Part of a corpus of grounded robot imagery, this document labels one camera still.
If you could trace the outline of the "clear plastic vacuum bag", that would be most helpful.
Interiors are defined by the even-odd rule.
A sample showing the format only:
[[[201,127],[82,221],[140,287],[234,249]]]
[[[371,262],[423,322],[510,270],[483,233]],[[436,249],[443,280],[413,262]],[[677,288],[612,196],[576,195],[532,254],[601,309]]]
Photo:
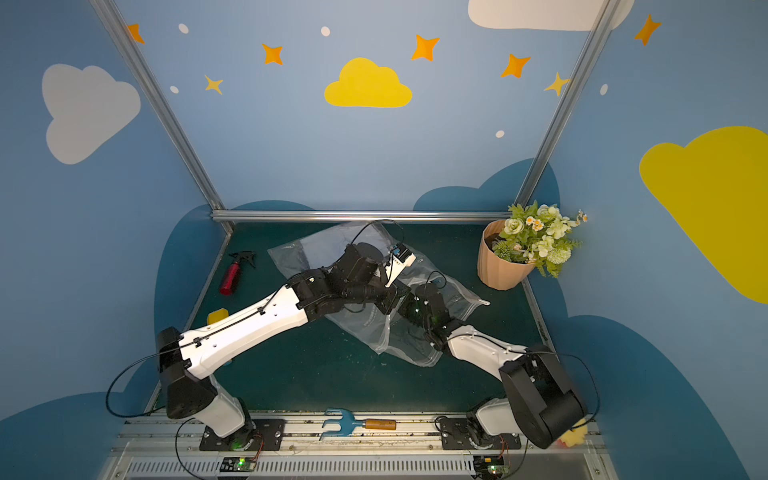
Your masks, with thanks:
[[[445,351],[442,327],[486,303],[378,224],[333,226],[269,255],[310,318],[325,316],[374,352],[419,367]]]

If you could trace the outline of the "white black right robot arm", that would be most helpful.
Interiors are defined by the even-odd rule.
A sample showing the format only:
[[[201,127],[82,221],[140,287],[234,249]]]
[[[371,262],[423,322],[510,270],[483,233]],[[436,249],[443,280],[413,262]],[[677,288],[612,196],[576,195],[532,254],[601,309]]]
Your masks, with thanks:
[[[475,442],[521,435],[546,449],[590,421],[575,382],[546,346],[510,344],[452,317],[440,289],[431,283],[407,293],[398,313],[421,329],[430,346],[474,365],[503,385],[503,398],[491,399],[468,414]]]

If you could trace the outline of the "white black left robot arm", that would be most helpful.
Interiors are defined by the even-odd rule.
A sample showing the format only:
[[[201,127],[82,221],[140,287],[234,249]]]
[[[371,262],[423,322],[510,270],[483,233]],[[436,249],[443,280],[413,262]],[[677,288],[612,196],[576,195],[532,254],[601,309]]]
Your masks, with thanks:
[[[252,449],[259,435],[256,423],[244,403],[219,385],[215,372],[271,337],[350,304],[373,305],[389,314],[404,294],[398,277],[415,260],[402,243],[389,255],[369,243],[350,243],[332,265],[293,275],[269,297],[218,323],[161,331],[154,356],[167,416],[204,424],[212,450]]]

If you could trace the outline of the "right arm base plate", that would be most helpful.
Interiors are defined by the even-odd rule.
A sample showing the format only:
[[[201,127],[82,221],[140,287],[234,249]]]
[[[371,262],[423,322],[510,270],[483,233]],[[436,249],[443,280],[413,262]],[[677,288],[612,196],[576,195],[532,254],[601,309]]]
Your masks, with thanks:
[[[466,417],[438,416],[434,421],[444,450],[520,450],[516,434],[491,435],[479,422]]]

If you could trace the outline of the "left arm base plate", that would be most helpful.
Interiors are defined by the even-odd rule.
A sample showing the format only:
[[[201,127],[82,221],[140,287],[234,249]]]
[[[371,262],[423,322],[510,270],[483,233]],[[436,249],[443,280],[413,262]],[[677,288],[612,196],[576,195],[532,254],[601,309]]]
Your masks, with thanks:
[[[217,436],[213,429],[205,427],[199,444],[200,451],[258,452],[278,451],[281,447],[286,422],[282,419],[251,419],[226,437]]]

